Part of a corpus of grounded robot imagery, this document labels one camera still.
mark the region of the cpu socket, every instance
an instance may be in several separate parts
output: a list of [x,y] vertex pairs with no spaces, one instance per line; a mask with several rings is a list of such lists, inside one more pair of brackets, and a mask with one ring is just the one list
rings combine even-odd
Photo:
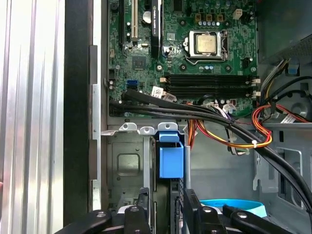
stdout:
[[185,38],[183,47],[188,53],[188,59],[198,61],[228,60],[228,33],[227,31],[205,32],[190,31]]

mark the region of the pci express slot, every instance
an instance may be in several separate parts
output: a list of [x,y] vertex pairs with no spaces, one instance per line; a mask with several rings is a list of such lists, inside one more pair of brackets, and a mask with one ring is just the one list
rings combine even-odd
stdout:
[[123,44],[124,44],[124,32],[125,32],[125,18],[124,18],[124,1],[119,0],[119,46],[123,51]]
[[160,48],[161,48],[161,0],[151,0],[151,56],[155,59],[160,56]]
[[251,82],[249,76],[232,75],[168,75],[171,86],[242,86]]
[[252,94],[251,88],[240,87],[167,87],[165,90],[177,98],[200,98],[206,94],[220,98],[246,98]]
[[132,0],[132,20],[131,20],[131,39],[133,42],[137,42],[137,28],[138,28],[138,0]]

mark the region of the blue plastic part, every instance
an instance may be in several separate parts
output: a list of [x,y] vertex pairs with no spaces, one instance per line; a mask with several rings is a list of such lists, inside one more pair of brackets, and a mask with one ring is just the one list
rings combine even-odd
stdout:
[[160,147],[159,177],[183,178],[184,147],[177,132],[160,132],[159,142],[177,143],[177,147]]
[[259,216],[260,218],[267,216],[265,206],[258,201],[240,200],[240,199],[213,199],[213,200],[201,200],[200,202],[205,206],[217,207],[221,208],[221,210],[223,205],[228,205],[253,213],[256,216]]
[[177,132],[160,132],[159,133],[159,142],[180,142],[180,138]]
[[129,79],[129,80],[127,80],[127,85],[138,86],[138,80]]

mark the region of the ram slot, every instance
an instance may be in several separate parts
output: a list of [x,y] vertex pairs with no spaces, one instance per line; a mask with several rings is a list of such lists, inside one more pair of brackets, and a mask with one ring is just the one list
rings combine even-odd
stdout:
[[119,0],[119,46],[121,50],[124,50],[124,32],[125,32],[125,19],[124,19],[124,1]]
[[138,11],[138,0],[132,0],[132,24],[131,24],[131,39],[133,42],[137,42],[137,11]]
[[230,75],[169,75],[168,81],[172,86],[240,86],[248,85],[248,76]]
[[220,98],[246,98],[252,94],[250,88],[241,87],[167,87],[166,91],[177,98],[200,98],[206,94]]

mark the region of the white connector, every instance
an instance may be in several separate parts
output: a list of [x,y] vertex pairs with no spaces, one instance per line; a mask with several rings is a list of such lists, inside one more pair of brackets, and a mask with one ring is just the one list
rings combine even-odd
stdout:
[[260,79],[252,79],[252,84],[261,84]]
[[242,9],[236,9],[233,13],[233,19],[234,20],[239,20],[243,15],[243,10]]
[[261,96],[261,92],[259,92],[259,91],[253,91],[252,98],[257,98],[257,97],[260,97],[260,96]]

